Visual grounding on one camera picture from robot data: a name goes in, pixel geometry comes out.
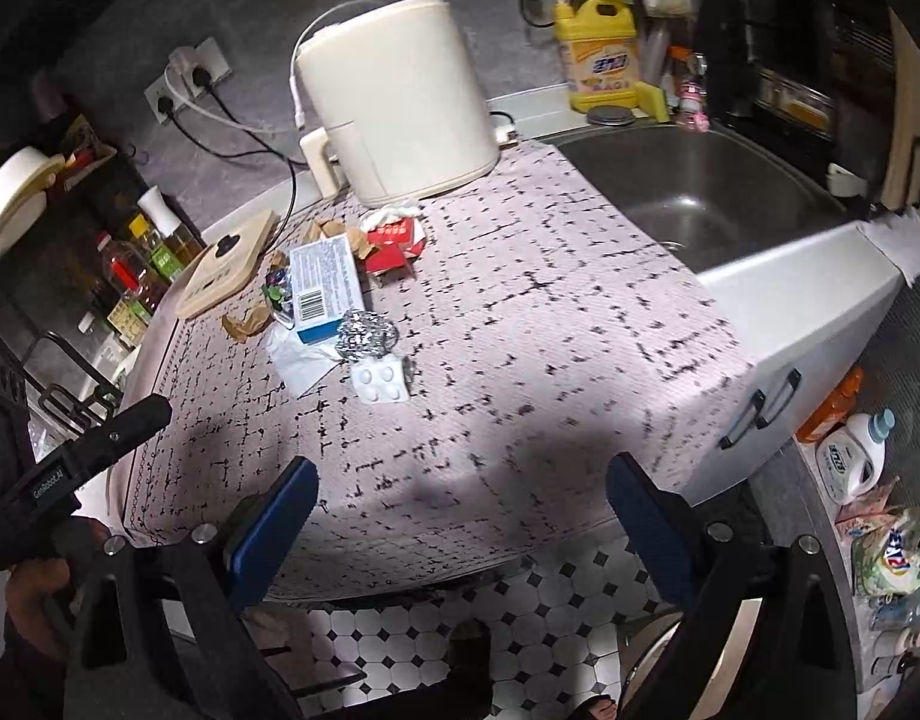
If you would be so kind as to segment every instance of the laundry detergent bottle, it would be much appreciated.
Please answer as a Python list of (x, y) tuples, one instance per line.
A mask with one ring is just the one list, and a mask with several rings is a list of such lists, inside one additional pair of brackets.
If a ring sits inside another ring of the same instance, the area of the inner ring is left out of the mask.
[(884, 409), (877, 415), (855, 413), (817, 447), (823, 488), (834, 503), (850, 503), (872, 490), (883, 472), (885, 442), (897, 420)]
[(560, 42), (570, 107), (636, 107), (639, 58), (636, 25), (620, 0), (557, 0), (553, 32)]

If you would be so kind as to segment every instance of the stainless steel sink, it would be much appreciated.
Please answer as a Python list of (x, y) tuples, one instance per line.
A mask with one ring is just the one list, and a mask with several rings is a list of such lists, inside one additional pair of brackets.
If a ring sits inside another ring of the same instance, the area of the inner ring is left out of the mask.
[(807, 177), (727, 130), (597, 127), (545, 140), (694, 272), (847, 221)]

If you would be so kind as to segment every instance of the blue pad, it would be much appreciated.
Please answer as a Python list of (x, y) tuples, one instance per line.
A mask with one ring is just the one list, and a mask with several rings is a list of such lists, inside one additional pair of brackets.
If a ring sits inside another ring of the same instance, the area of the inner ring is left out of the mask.
[(317, 505), (317, 466), (295, 457), (228, 540), (227, 600), (234, 614), (260, 603), (306, 519)]
[(706, 560), (701, 526), (687, 501), (658, 490), (626, 452), (607, 468), (607, 500), (660, 598), (683, 610), (693, 608)]

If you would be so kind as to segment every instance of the white power cord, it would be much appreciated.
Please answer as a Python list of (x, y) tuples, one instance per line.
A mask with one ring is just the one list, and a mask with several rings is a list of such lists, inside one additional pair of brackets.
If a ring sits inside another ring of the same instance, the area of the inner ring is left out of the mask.
[(327, 16), (332, 16), (338, 10), (341, 10), (345, 7), (351, 5), (382, 5), (383, 2), (380, 0), (348, 0), (342, 2), (339, 5), (334, 5), (329, 10), (324, 10), (316, 19), (310, 22), (305, 30), (300, 33), (300, 37), (297, 38), (293, 47), (293, 52), (290, 52), (290, 95), (293, 98), (293, 122), (297, 125), (297, 129), (303, 129), (305, 124), (305, 118), (303, 117), (303, 103), (300, 102), (300, 89), (297, 86), (297, 52), (300, 50), (300, 44), (308, 38), (310, 32), (316, 28), (319, 23), (321, 23)]
[(319, 16), (317, 16), (316, 19), (310, 22), (306, 26), (306, 28), (303, 30), (303, 32), (300, 33), (300, 37), (297, 38), (297, 42), (295, 42), (294, 44), (293, 52), (291, 52), (290, 54), (290, 95), (293, 98), (294, 127), (271, 129), (270, 127), (254, 127), (252, 124), (240, 124), (239, 122), (232, 122), (231, 119), (225, 119), (222, 116), (217, 116), (217, 114), (215, 114), (214, 112), (209, 111), (204, 107), (201, 107), (200, 105), (198, 105), (197, 103), (193, 101), (192, 95), (181, 94), (180, 92), (177, 91), (174, 85), (170, 83), (170, 71), (171, 70), (173, 70), (174, 73), (178, 74), (178, 76), (180, 76), (181, 79), (183, 79), (183, 74), (181, 74), (181, 72), (178, 71), (173, 66), (173, 62), (172, 62), (173, 55), (171, 55), (171, 64), (167, 65), (164, 68), (164, 84), (166, 84), (166, 88), (167, 90), (169, 90), (171, 95), (174, 95), (174, 98), (177, 98), (177, 100), (180, 100), (181, 103), (183, 103), (184, 105), (188, 105), (188, 107), (190, 107), (191, 109), (199, 113), (201, 116), (206, 116), (208, 119), (213, 119), (214, 122), (219, 122), (219, 124), (226, 124), (227, 127), (233, 127), (234, 129), (242, 129), (245, 132), (252, 132), (257, 135), (279, 135), (279, 133), (282, 133), (282, 132), (293, 132), (294, 128), (303, 129), (303, 126), (305, 125), (305, 116), (303, 115), (303, 103), (300, 102), (300, 89), (297, 84), (297, 65), (295, 62), (297, 58), (297, 52), (300, 50), (300, 44), (302, 44), (303, 41), (305, 41), (306, 38), (308, 38), (308, 36), (310, 35), (310, 32), (314, 28), (316, 28), (317, 25), (322, 23), (322, 21), (325, 18), (332, 16), (338, 10), (341, 10), (345, 7), (350, 7), (352, 5), (382, 5), (382, 4), (383, 2), (380, 0), (348, 0), (348, 1), (342, 2), (341, 4), (334, 5), (329, 10), (324, 10), (323, 13), (321, 13)]
[(172, 65), (167, 65), (164, 68), (164, 84), (166, 84), (167, 90), (174, 95), (177, 100), (180, 100), (184, 105), (188, 105), (190, 108), (193, 108), (201, 116), (206, 116), (208, 119), (213, 119), (214, 122), (220, 122), (220, 124), (226, 124), (227, 127), (233, 127), (234, 129), (242, 129), (246, 132), (254, 132), (257, 135), (278, 135), (281, 132), (293, 132), (293, 127), (286, 127), (281, 129), (270, 129), (268, 127), (252, 127), (251, 124), (240, 124), (239, 122), (232, 122), (231, 119), (225, 119), (222, 116), (217, 116), (212, 111), (202, 108), (200, 105), (193, 101), (193, 97), (188, 97), (187, 95), (182, 95), (178, 92), (172, 83), (170, 83), (170, 71), (173, 70), (174, 73), (178, 73)]

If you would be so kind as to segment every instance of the yellow dish soap bottle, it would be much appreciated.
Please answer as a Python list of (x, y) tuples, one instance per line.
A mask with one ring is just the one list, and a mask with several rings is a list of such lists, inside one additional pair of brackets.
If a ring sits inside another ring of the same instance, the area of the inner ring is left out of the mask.
[(594, 105), (636, 107), (636, 25), (620, 0), (557, 0), (553, 32), (569, 86), (570, 106), (586, 113)]

